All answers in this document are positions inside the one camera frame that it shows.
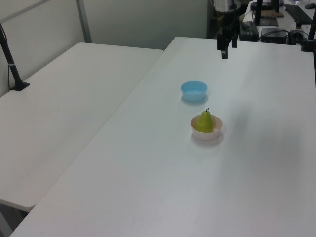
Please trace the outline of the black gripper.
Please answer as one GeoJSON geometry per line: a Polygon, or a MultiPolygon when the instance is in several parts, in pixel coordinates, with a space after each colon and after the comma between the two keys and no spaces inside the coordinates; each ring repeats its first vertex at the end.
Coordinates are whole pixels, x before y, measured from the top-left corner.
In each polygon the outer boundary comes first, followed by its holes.
{"type": "Polygon", "coordinates": [[[217,26],[219,28],[217,36],[217,50],[221,52],[222,59],[228,58],[228,46],[227,39],[223,35],[224,30],[230,30],[232,32],[232,48],[237,48],[238,35],[240,33],[240,11],[230,11],[230,12],[217,12],[217,26]]]}

